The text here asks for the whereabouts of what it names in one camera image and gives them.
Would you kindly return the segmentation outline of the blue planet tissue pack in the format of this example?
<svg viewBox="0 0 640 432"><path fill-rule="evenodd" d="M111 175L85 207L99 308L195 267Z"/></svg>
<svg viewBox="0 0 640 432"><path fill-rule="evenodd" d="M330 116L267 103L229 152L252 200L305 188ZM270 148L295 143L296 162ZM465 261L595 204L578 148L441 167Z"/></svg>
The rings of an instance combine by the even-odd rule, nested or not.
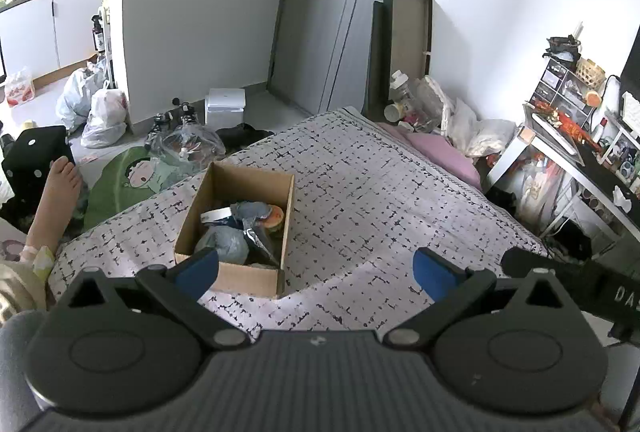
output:
<svg viewBox="0 0 640 432"><path fill-rule="evenodd" d="M278 268L280 259L276 244L262 225L262 220L270 213L269 206L270 204L260 201L242 201L204 212L201 223L205 226L205 231L210 225L225 225L242 230L250 249L244 265L262 264L263 267Z"/></svg>

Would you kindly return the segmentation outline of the light blue fluffy cloth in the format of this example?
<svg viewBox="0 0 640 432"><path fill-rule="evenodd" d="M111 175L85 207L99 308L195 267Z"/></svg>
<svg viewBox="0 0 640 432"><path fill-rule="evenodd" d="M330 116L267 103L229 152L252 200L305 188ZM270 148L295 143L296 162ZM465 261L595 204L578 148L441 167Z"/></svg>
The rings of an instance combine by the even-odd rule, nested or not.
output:
<svg viewBox="0 0 640 432"><path fill-rule="evenodd" d="M244 265L250 253L242 230L225 225L207 227L194 252L198 253L204 249L215 250L220 262L235 265Z"/></svg>

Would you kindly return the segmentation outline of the brown cardboard box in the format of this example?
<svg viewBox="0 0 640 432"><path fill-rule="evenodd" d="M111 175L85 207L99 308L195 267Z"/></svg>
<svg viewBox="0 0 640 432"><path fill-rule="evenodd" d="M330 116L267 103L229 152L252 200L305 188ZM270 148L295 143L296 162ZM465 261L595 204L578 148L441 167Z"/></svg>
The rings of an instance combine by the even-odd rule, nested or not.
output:
<svg viewBox="0 0 640 432"><path fill-rule="evenodd" d="M289 173L210 164L178 233L176 261L212 248L219 256L215 290L277 299L294 191Z"/></svg>

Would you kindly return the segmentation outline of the orange plush ball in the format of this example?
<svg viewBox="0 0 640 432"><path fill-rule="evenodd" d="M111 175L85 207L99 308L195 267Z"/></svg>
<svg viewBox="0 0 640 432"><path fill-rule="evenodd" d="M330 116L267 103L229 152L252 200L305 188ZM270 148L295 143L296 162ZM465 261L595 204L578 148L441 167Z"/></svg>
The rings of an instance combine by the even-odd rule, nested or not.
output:
<svg viewBox="0 0 640 432"><path fill-rule="evenodd" d="M285 213L278 205L270 204L269 215L262 220L262 225L268 233L279 231L285 220Z"/></svg>

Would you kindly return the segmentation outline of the green cartoon cushion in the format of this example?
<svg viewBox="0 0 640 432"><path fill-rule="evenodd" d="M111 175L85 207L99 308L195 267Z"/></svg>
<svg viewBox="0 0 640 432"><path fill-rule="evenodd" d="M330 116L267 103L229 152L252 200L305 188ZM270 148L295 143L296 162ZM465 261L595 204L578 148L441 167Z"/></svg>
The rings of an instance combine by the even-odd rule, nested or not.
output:
<svg viewBox="0 0 640 432"><path fill-rule="evenodd" d="M198 168L173 158L162 158L134 146L120 152L104 167L91 187L83 231L183 181Z"/></svg>

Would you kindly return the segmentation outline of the black patterned white bedspread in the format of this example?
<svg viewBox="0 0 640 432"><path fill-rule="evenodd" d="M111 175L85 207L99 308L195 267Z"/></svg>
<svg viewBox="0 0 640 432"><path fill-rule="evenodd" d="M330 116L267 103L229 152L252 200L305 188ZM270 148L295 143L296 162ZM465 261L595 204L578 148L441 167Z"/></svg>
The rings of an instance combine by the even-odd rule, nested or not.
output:
<svg viewBox="0 0 640 432"><path fill-rule="evenodd" d="M352 108L300 122L232 162L295 178L283 295L210 291L202 299L251 336L396 327L430 304L412 274L422 247L460 267L492 271L506 250L544 248L476 188Z"/></svg>

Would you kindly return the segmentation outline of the clear plastic bag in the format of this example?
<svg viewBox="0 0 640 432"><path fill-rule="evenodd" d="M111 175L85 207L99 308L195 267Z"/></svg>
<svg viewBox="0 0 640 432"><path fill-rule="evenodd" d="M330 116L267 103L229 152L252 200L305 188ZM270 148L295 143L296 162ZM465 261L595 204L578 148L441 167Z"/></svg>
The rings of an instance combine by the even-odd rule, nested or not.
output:
<svg viewBox="0 0 640 432"><path fill-rule="evenodd" d="M157 133L151 139L150 152L182 173L195 174L210 162L221 160L227 150L220 137L206 126L186 123Z"/></svg>

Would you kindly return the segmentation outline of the person's bare foot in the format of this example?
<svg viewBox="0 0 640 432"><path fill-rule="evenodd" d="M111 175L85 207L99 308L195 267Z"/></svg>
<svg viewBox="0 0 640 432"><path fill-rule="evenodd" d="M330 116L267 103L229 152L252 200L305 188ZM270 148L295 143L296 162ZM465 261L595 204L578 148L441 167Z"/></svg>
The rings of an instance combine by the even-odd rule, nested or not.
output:
<svg viewBox="0 0 640 432"><path fill-rule="evenodd" d="M21 252L22 262L32 262L42 248L56 252L76 209L81 186L81 173L73 162L66 157L53 162Z"/></svg>

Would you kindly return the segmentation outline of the white crumpled bags pile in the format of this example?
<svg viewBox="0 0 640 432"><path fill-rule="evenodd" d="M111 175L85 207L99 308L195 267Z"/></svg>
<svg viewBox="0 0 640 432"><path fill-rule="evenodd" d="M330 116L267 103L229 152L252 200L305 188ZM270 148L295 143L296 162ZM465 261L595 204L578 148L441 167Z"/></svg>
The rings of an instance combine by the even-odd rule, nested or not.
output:
<svg viewBox="0 0 640 432"><path fill-rule="evenodd" d="M428 75L415 80L411 92L426 116L426 121L420 123L421 129L438 132L468 158L500 155L514 137L514 122L480 120L462 99L451 100Z"/></svg>

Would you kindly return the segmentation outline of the white desk shelf unit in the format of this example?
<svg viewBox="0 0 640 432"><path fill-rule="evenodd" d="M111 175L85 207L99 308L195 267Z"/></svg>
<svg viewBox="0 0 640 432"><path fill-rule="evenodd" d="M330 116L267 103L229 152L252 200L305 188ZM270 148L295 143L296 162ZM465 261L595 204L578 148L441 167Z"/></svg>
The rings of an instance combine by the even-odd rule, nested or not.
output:
<svg viewBox="0 0 640 432"><path fill-rule="evenodd" d="M524 123L492 166L484 184L489 190L498 183L525 150L541 153L559 166L582 190L599 201L634 238L639 236L639 199L622 178L603 166L606 151L586 132L591 89L576 73L553 58L532 97L523 104Z"/></svg>

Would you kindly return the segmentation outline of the white plastic bag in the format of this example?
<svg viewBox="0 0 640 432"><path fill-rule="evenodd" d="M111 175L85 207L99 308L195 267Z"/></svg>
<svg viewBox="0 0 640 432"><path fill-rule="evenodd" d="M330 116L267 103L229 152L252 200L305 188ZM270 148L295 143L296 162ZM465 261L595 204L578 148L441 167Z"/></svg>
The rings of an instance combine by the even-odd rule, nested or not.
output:
<svg viewBox="0 0 640 432"><path fill-rule="evenodd" d="M80 137L82 147L110 147L127 129L125 97L115 88L101 88L92 97L91 110Z"/></svg>

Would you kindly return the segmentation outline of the paper cup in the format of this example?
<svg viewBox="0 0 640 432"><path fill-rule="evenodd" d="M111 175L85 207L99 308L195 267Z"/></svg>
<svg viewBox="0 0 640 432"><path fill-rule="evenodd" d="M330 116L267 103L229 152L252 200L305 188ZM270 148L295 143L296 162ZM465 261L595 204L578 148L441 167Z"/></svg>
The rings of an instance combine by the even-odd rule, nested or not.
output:
<svg viewBox="0 0 640 432"><path fill-rule="evenodd" d="M390 103L383 111L384 118L387 122L398 123L405 118L405 109L400 103Z"/></svg>

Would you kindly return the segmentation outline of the white small appliance box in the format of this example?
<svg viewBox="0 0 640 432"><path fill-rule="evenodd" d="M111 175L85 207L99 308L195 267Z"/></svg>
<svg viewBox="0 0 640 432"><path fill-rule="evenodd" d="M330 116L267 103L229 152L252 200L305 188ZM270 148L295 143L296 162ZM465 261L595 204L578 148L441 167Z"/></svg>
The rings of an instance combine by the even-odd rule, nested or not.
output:
<svg viewBox="0 0 640 432"><path fill-rule="evenodd" d="M231 129L244 122L244 88L212 88L205 98L205 125L212 131Z"/></svg>

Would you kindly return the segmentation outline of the clear plastic bottle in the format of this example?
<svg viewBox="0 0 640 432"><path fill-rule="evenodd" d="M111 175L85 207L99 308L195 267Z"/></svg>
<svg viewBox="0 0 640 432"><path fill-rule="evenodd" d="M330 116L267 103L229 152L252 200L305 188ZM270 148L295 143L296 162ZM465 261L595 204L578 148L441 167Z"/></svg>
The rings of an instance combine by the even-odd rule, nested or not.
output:
<svg viewBox="0 0 640 432"><path fill-rule="evenodd" d="M431 119L422 102L411 92L409 77L397 70L390 77L390 95L399 113L399 120L408 123L417 132L431 132Z"/></svg>

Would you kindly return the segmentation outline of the grey plastic bag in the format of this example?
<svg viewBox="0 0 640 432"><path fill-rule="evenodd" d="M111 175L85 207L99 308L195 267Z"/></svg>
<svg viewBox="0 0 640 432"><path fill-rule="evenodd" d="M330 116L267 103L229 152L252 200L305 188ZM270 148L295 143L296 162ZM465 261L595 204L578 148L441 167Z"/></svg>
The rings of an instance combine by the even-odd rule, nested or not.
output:
<svg viewBox="0 0 640 432"><path fill-rule="evenodd" d="M73 134L86 123L92 97L103 87L105 80L105 58L99 58L96 63L88 61L83 68L70 74L55 105L55 115L66 132Z"/></svg>

